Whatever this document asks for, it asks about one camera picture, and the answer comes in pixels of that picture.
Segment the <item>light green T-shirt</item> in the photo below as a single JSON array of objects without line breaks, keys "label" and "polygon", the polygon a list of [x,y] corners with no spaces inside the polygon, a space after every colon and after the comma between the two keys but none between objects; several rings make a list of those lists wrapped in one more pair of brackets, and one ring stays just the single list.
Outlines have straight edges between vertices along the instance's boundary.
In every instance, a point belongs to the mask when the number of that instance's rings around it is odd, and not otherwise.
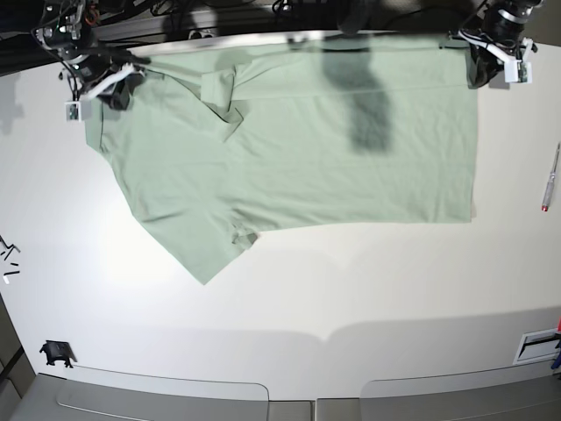
[{"label": "light green T-shirt", "polygon": [[374,35],[154,57],[87,144],[200,283],[262,232],[467,223],[478,141],[467,51]]}]

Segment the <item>black clamp bracket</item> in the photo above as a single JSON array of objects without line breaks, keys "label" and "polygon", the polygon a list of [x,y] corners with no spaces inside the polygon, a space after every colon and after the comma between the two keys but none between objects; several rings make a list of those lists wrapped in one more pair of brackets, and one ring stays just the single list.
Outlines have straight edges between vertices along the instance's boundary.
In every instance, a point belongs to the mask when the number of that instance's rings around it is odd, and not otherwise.
[{"label": "black clamp bracket", "polygon": [[54,366],[57,361],[62,361],[64,367],[73,368],[72,362],[77,362],[75,354],[68,342],[47,340],[39,349],[46,356],[46,364]]}]

